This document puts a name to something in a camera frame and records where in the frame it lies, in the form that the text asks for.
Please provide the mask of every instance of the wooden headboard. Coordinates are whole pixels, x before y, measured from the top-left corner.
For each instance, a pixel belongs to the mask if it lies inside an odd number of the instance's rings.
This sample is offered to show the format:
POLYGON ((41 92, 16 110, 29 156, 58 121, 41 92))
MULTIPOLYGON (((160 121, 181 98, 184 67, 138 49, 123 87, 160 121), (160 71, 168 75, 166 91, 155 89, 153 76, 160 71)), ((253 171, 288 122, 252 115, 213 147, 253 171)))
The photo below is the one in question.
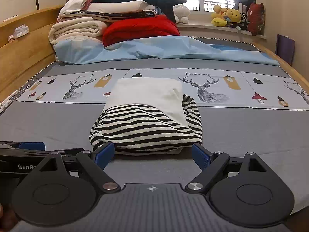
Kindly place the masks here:
POLYGON ((61 8, 40 9, 0 24, 0 102, 55 61, 48 33, 61 8), (23 24, 30 33, 9 43, 8 37, 23 24))

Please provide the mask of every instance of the pillow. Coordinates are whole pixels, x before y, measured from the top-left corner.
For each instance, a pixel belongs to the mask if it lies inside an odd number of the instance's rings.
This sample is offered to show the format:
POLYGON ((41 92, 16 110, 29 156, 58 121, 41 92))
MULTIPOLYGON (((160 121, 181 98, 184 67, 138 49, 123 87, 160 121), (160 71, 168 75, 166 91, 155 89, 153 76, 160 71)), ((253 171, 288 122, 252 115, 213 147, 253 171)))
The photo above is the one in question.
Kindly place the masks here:
POLYGON ((252 3, 248 10, 248 31, 252 33, 252 36, 258 35, 265 22, 265 10, 263 3, 252 3))
POLYGON ((165 15, 155 18, 135 18, 114 22, 103 34, 104 46, 154 36, 180 36, 175 23, 165 15))

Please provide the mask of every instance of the black and white striped fabric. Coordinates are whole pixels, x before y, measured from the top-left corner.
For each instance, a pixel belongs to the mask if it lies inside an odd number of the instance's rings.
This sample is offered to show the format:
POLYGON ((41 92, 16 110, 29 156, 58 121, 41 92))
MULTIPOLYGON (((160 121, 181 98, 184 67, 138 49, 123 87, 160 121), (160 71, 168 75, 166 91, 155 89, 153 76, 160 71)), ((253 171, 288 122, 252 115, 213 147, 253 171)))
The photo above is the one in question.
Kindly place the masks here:
POLYGON ((182 107, 189 128, 149 105, 109 108, 101 113, 91 129, 89 139, 93 150, 111 141, 119 154, 178 154, 195 142, 202 143, 201 117, 194 99, 184 95, 182 107))

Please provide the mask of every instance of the gray bed sheet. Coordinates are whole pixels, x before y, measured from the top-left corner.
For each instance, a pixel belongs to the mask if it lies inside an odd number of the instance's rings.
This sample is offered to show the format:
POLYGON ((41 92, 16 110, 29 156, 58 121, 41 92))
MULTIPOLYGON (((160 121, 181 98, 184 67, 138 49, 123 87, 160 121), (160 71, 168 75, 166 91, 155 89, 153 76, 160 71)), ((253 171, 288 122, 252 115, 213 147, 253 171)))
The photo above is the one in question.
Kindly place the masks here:
MULTIPOLYGON (((88 65, 55 63, 44 75, 104 69, 202 68, 289 77, 280 67, 230 61, 154 59, 110 61, 88 65)), ((42 141, 46 150, 83 147, 91 150, 89 132, 104 104, 61 104, 14 101, 0 116, 0 140, 42 141)), ((308 111, 199 107, 203 146, 231 156, 256 152, 290 187, 294 212, 309 205, 308 111)), ((104 170, 125 183, 187 184, 200 169, 190 151, 179 155, 115 156, 104 170)))

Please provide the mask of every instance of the deer print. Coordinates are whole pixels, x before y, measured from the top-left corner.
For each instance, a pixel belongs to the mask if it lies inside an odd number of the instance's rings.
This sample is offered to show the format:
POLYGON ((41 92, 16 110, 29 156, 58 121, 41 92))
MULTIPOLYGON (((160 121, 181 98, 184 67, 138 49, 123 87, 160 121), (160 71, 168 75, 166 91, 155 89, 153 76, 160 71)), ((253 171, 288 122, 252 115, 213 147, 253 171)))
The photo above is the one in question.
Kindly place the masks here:
POLYGON ((293 90, 294 92, 296 92, 298 95, 302 96, 304 101, 309 105, 309 98, 306 98, 305 91, 297 83, 291 83, 291 82, 287 82, 287 81, 284 81, 284 82, 287 83, 287 85, 285 85, 286 88, 289 88, 290 90, 293 90), (295 90, 295 89, 291 88, 289 86, 289 84, 296 85, 299 88, 299 90, 295 90))
POLYGON ((230 98, 224 94, 215 94, 215 93, 211 93, 211 92, 208 92, 206 89, 208 87, 210 87, 210 85, 212 84, 216 84, 219 82, 219 79, 216 81, 215 79, 213 79, 210 75, 207 75, 209 76, 212 81, 209 82, 207 80, 207 83, 203 84, 203 85, 199 85, 197 84, 196 82, 193 82, 192 79, 190 81, 187 81, 186 78, 188 77, 189 75, 187 75, 186 77, 184 77, 183 79, 181 79, 180 77, 178 77, 182 82, 185 82, 185 83, 189 83, 191 84, 193 87, 197 87, 197 95, 198 95, 198 98, 204 102, 207 102, 207 103, 221 103, 221 102, 224 102, 224 101, 227 101, 229 100, 230 98))
POLYGON ((82 95, 82 92, 75 92, 75 90, 76 90, 77 88, 80 88, 81 86, 83 86, 83 85, 85 85, 85 84, 89 84, 89 83, 91 83, 91 82, 93 82, 93 81, 96 80, 96 79, 95 79, 95 80, 92 80, 92 77, 90 76, 90 81, 87 81, 87 82, 86 82, 86 80, 85 80, 83 83, 81 83, 81 84, 79 84, 79 85, 75 85, 75 83, 77 82, 77 80, 78 80, 79 78, 84 78, 84 77, 79 76, 77 79, 74 79, 73 81, 70 81, 71 88, 70 88, 70 90, 62 97, 62 99, 67 100, 67 99, 75 99, 75 98, 80 97, 80 96, 82 95))

